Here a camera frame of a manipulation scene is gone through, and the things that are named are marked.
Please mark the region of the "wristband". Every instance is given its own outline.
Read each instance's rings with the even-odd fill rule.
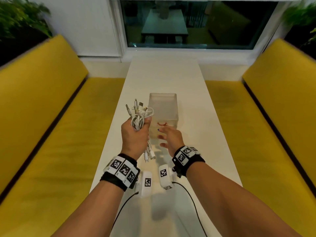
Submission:
[[[204,162],[205,160],[201,157],[199,151],[194,147],[182,146],[174,154],[172,162],[175,167],[174,170],[177,172],[177,175],[186,176],[188,168],[194,162]]]
[[[119,154],[104,168],[104,174],[101,180],[105,180],[120,187],[123,191],[127,188],[134,188],[140,169],[137,167],[137,161],[128,155]]]

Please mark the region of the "bundle of cables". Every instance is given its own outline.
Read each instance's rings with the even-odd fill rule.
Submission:
[[[137,104],[137,99],[135,99],[134,107],[132,107],[132,110],[135,110],[135,115],[132,116],[131,110],[129,109],[128,105],[126,106],[127,112],[131,117],[131,125],[134,127],[137,131],[139,131],[145,123],[145,118],[148,118],[152,115],[154,115],[154,110],[151,107],[143,107],[143,103]],[[148,158],[150,159],[156,159],[155,153],[152,151],[152,146],[150,142],[147,142],[147,149],[144,152],[144,159],[145,162],[148,162]]]

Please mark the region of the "yellow backrest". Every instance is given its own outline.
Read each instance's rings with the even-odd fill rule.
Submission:
[[[278,39],[243,79],[316,184],[316,61]]]
[[[0,70],[0,193],[87,74],[62,36]]]

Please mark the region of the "forearm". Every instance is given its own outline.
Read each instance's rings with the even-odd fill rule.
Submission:
[[[300,236],[261,200],[207,164],[193,163],[186,176],[223,237]]]
[[[107,181],[100,181],[53,237],[109,236],[124,191]]]

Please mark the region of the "hand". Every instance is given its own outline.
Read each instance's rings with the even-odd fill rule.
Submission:
[[[182,134],[176,128],[172,126],[164,126],[159,129],[159,132],[165,133],[167,136],[159,135],[158,139],[165,140],[167,143],[161,143],[160,146],[167,148],[169,155],[174,157],[175,152],[181,147],[184,146]]]
[[[139,131],[136,131],[131,126],[130,118],[122,124],[122,154],[128,155],[135,160],[140,158],[147,148],[150,123],[151,117],[146,118],[144,126]]]

